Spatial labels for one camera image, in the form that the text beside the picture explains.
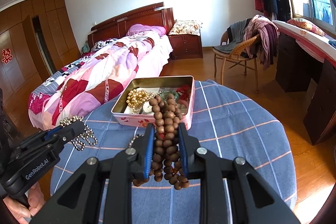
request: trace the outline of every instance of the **wicker chair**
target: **wicker chair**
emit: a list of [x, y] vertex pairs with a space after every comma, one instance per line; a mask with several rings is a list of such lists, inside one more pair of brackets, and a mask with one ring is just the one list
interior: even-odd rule
[[[221, 40], [220, 40], [220, 44], [222, 45], [223, 42], [227, 42], [228, 41], [228, 33], [227, 31], [223, 34]], [[242, 53], [242, 51], [244, 49], [246, 49], [247, 47], [257, 43], [261, 41], [260, 35], [256, 35], [255, 37], [252, 37], [249, 40], [243, 41], [241, 43], [239, 43], [231, 52], [230, 54], [226, 54], [223, 52], [220, 52], [218, 50], [216, 50], [215, 48], [213, 48], [213, 52], [214, 52], [214, 65], [215, 65], [215, 74], [214, 77], [216, 77], [217, 74], [217, 66], [216, 66], [216, 59], [222, 59], [223, 63], [222, 63], [222, 69], [220, 72], [220, 84], [223, 85], [224, 83], [224, 66], [225, 66], [225, 62], [231, 62], [234, 63], [234, 65], [232, 65], [229, 69], [232, 69], [233, 67], [235, 67], [236, 65], [240, 65], [245, 67], [245, 71], [244, 71], [244, 75], [247, 74], [246, 69], [251, 69], [255, 71], [255, 92], [258, 93], [259, 89], [258, 89], [258, 71], [257, 71], [257, 61], [256, 58], [245, 58], [243, 56], [241, 56], [240, 54]], [[248, 60], [254, 60], [254, 68], [251, 68], [249, 66], [246, 65], [246, 61]]]

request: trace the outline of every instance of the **dark wooden desk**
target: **dark wooden desk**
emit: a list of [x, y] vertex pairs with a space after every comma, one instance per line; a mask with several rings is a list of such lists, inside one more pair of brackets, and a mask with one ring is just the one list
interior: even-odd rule
[[295, 41], [280, 33], [276, 81], [285, 92], [307, 91], [310, 80], [318, 83], [303, 123], [313, 145], [336, 130], [336, 67], [319, 62]]

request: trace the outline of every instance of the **blue plaid tablecloth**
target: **blue plaid tablecloth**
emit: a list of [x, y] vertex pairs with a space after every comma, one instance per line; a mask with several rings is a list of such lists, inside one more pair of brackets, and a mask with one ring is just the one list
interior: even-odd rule
[[[292, 152], [282, 124], [248, 97], [214, 81], [195, 81], [195, 103], [191, 136], [218, 156], [233, 160], [242, 156], [293, 209], [296, 202], [296, 176]], [[120, 125], [112, 116], [116, 99], [102, 105], [85, 120], [99, 144], [78, 152], [66, 144], [54, 168], [50, 191], [53, 195], [89, 157], [114, 157], [125, 149], [144, 128]], [[196, 224], [199, 221], [200, 184], [174, 190], [167, 181], [153, 177], [141, 187], [132, 188], [133, 224]]]

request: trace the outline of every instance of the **cushion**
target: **cushion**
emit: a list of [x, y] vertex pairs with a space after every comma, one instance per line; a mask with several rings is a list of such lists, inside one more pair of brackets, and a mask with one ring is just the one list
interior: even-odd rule
[[163, 36], [166, 34], [166, 29], [162, 26], [147, 26], [142, 24], [135, 24], [130, 27], [126, 36], [131, 37], [137, 33], [145, 32], [145, 31], [155, 31], [159, 34], [159, 36]]
[[288, 20], [287, 23], [305, 29], [312, 33], [318, 34], [322, 37], [326, 35], [326, 33], [322, 31], [319, 27], [317, 27], [314, 23], [304, 18], [293, 18]]
[[201, 35], [200, 28], [202, 22], [196, 20], [176, 20], [169, 35], [172, 34], [194, 34]]

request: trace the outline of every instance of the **purple pillow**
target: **purple pillow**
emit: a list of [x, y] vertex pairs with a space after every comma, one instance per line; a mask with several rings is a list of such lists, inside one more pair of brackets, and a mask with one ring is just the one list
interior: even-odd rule
[[135, 24], [130, 29], [128, 30], [126, 36], [130, 37], [132, 35], [135, 35], [140, 32], [145, 32], [145, 31], [155, 31], [159, 34], [159, 36], [163, 36], [166, 34], [166, 29], [161, 26], [146, 26], [142, 24]]

